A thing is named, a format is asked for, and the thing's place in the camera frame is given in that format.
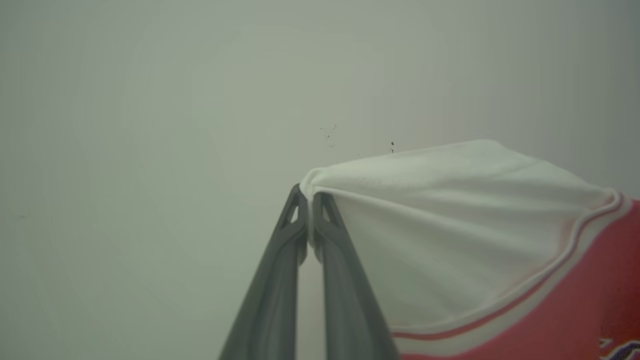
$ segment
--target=white wall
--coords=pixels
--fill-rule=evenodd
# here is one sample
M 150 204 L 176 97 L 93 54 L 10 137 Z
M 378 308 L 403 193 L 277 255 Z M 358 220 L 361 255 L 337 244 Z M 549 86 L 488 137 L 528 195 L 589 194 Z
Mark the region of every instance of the white wall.
M 313 167 L 493 138 L 640 197 L 638 24 L 631 0 L 0 1 L 0 358 L 216 358 Z M 320 280 L 310 256 L 301 359 Z

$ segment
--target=red fabric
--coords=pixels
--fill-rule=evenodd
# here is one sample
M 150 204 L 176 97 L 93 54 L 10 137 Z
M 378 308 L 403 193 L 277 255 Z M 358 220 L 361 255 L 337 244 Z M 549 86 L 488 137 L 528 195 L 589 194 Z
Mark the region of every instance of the red fabric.
M 606 339 L 602 345 L 601 338 Z M 598 236 L 535 310 L 501 335 L 456 356 L 404 355 L 403 359 L 599 357 L 640 359 L 640 202 Z

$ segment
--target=white trim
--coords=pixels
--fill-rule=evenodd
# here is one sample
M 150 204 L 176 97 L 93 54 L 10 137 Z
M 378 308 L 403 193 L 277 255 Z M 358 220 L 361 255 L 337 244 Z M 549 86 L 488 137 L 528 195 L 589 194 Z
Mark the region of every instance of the white trim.
M 575 229 L 584 226 L 577 247 L 571 256 L 566 259 L 558 269 L 554 271 L 547 281 L 538 291 L 533 293 L 523 302 L 510 309 L 506 313 L 495 319 L 469 330 L 462 334 L 441 340 L 414 340 L 407 338 L 395 338 L 396 345 L 402 354 L 425 354 L 431 356 L 453 356 L 468 351 L 496 337 L 512 325 L 520 321 L 531 312 L 542 300 L 554 289 L 554 287 L 564 279 L 565 275 L 582 259 L 584 253 L 589 249 L 596 237 L 613 221 L 626 215 L 632 207 L 633 202 L 622 197 L 618 192 L 614 193 L 615 199 L 610 204 L 598 211 L 592 212 L 581 218 Z M 617 211 L 602 215 L 584 225 L 585 221 L 592 219 L 594 215 L 606 213 L 620 205 Z

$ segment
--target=red stripe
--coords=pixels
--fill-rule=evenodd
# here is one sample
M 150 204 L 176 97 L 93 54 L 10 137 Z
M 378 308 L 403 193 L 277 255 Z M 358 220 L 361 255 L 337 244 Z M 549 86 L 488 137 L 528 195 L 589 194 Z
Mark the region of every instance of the red stripe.
M 603 217 L 605 215 L 614 213 L 616 211 L 618 211 L 621 207 L 622 204 L 624 203 L 624 196 L 621 195 L 621 199 L 620 199 L 620 203 L 614 208 L 611 209 L 609 211 L 606 211 L 604 213 L 601 214 L 596 214 L 596 215 L 592 215 L 591 218 L 589 218 L 588 220 L 586 220 L 582 226 L 580 227 L 580 229 L 578 230 L 578 234 L 576 235 L 576 241 L 573 244 L 570 253 L 567 255 L 567 257 L 562 260 L 562 262 L 560 262 L 558 265 L 556 265 L 556 267 L 549 272 L 549 274 L 547 274 L 546 276 L 544 276 L 544 278 L 542 278 L 536 285 L 534 285 L 531 289 L 529 289 L 526 293 L 522 294 L 521 296 L 519 296 L 517 299 L 515 299 L 514 301 L 512 301 L 511 303 L 509 303 L 507 306 L 503 307 L 500 310 L 497 310 L 483 318 L 480 318 L 474 322 L 468 323 L 464 326 L 455 328 L 455 329 L 451 329 L 448 331 L 444 331 L 444 332 L 437 332 L 434 334 L 411 334 L 408 332 L 393 332 L 392 335 L 395 338 L 406 338 L 406 339 L 415 339 L 415 340 L 440 340 L 440 339 L 446 339 L 446 338 L 451 338 L 453 336 L 456 335 L 460 335 L 464 332 L 470 331 L 472 329 L 475 329 L 476 327 L 482 326 L 486 323 L 488 323 L 489 321 L 495 319 L 496 317 L 503 315 L 504 313 L 506 313 L 507 311 L 513 309 L 514 307 L 516 307 L 517 305 L 521 304 L 524 300 L 528 299 L 533 293 L 535 293 L 536 291 L 538 291 L 543 285 L 544 283 L 549 279 L 549 277 L 551 277 L 551 275 L 553 275 L 560 267 L 562 267 L 573 255 L 573 253 L 575 252 L 575 249 L 577 248 L 578 242 L 580 240 L 580 236 L 582 235 L 582 232 L 584 231 L 584 228 L 592 221 Z

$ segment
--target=white cloth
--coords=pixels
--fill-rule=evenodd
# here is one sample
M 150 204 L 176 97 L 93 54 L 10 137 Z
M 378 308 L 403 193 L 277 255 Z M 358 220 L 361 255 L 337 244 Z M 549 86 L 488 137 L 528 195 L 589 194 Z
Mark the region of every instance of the white cloth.
M 334 196 L 387 322 L 429 333 L 473 322 L 558 264 L 575 224 L 613 198 L 545 161 L 478 140 L 310 171 Z

